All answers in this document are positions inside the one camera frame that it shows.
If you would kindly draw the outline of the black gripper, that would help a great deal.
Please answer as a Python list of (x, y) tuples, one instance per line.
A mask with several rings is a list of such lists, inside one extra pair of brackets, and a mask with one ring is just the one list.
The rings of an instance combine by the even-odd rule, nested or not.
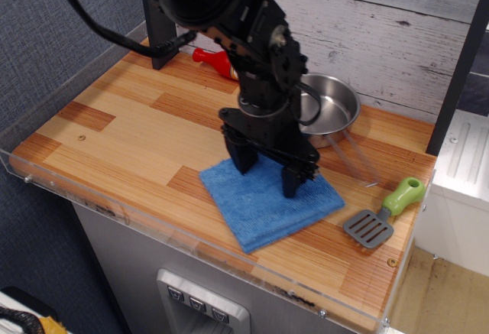
[(306, 179), (318, 173), (319, 152), (300, 131), (301, 100), (289, 99), (274, 112), (261, 113), (252, 106), (219, 110), (225, 145), (235, 168), (246, 174), (258, 154), (282, 164), (283, 195), (293, 198)]

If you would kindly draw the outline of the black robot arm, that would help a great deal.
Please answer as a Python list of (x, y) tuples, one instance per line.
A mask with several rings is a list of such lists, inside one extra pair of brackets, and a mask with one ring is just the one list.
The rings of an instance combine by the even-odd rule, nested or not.
[(238, 75), (237, 108), (219, 116), (235, 167), (264, 155), (281, 164), (283, 194), (294, 197), (318, 171), (318, 151), (300, 131), (306, 56), (274, 0), (154, 0), (174, 23), (214, 40)]

